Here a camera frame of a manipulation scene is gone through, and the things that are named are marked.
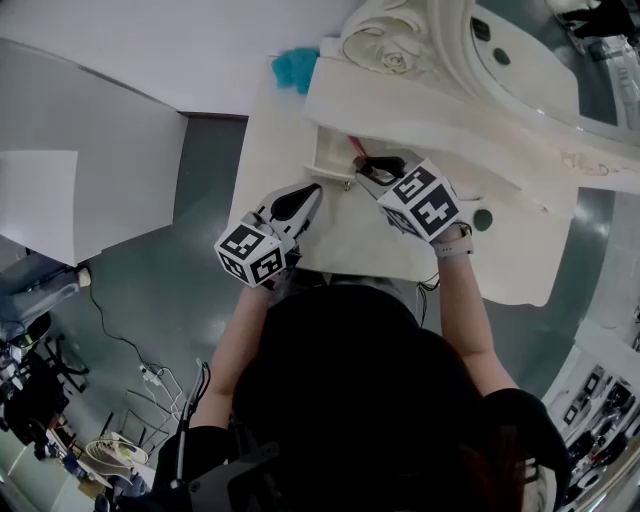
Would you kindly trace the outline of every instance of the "mirror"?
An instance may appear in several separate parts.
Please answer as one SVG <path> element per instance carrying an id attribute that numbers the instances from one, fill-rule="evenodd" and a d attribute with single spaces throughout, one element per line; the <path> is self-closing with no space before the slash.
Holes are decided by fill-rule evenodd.
<path id="1" fill-rule="evenodd" d="M 538 114 L 640 144 L 636 0 L 478 0 L 472 40 L 488 74 Z"/>

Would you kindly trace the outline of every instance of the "teal sponge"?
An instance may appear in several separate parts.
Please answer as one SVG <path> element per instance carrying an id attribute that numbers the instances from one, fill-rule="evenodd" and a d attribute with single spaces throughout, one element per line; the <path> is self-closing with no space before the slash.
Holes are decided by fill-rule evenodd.
<path id="1" fill-rule="evenodd" d="M 295 86 L 300 94 L 307 94 L 319 56 L 317 48 L 296 48 L 280 55 L 271 63 L 278 87 L 284 89 Z"/>

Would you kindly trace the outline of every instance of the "white cube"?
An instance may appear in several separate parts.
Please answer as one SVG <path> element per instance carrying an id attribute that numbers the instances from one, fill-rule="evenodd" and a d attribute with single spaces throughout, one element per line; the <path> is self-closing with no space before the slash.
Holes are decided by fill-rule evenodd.
<path id="1" fill-rule="evenodd" d="M 403 233 L 431 242 L 460 214 L 458 199 L 438 168 L 426 159 L 378 199 L 380 211 Z"/>
<path id="2" fill-rule="evenodd" d="M 254 288 L 285 267 L 282 242 L 244 222 L 227 228 L 214 247 L 224 269 Z"/>

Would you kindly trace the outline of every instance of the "gray floor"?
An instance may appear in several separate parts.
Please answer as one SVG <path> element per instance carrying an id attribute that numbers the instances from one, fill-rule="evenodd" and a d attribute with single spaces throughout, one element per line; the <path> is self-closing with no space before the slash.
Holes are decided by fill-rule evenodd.
<path id="1" fill-rule="evenodd" d="M 580 114 L 617 126 L 618 116 L 606 64 L 595 62 L 588 51 L 585 56 L 576 51 L 545 0 L 478 0 L 478 3 L 535 37 L 573 71 L 578 79 Z"/>
<path id="2" fill-rule="evenodd" d="M 226 226 L 245 127 L 237 120 L 191 120 L 174 224 L 89 261 L 94 297 L 105 310 L 107 330 L 134 341 L 148 362 L 171 367 L 183 387 L 194 378 L 195 358 L 210 358 L 240 290 L 238 281 L 222 271 L 213 244 Z M 613 200 L 609 192 L 581 191 L 579 206 L 588 215 L 572 222 L 546 307 L 487 303 L 500 357 L 517 382 L 537 395 L 544 393 L 561 366 L 593 295 L 607 243 L 602 232 L 608 232 Z M 414 283 L 400 286 L 413 304 Z M 439 330 L 438 311 L 434 292 L 426 327 Z M 111 411 L 117 425 L 124 408 L 159 425 L 161 417 L 152 404 L 127 395 L 127 389 L 146 393 L 139 361 L 131 347 L 104 336 L 88 291 L 61 303 L 52 314 L 91 369 L 87 390 L 75 395 L 67 409 L 80 439 L 98 436 Z M 169 406 L 160 389 L 152 391 Z M 167 427 L 173 430 L 175 424 Z M 127 421 L 125 434 L 136 438 L 140 430 L 138 423 Z"/>

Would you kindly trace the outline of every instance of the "dark green dot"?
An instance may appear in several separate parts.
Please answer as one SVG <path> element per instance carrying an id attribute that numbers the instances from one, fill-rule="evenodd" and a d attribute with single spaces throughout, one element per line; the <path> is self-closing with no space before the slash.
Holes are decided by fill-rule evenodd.
<path id="1" fill-rule="evenodd" d="M 478 210 L 473 214 L 473 227 L 478 231 L 486 231 L 493 224 L 493 215 L 489 210 Z"/>
<path id="2" fill-rule="evenodd" d="M 508 66 L 509 64 L 511 64 L 511 59 L 507 55 L 507 52 L 505 52 L 502 48 L 496 48 L 495 50 L 493 50 L 493 56 L 498 64 L 502 64 L 503 66 Z"/>

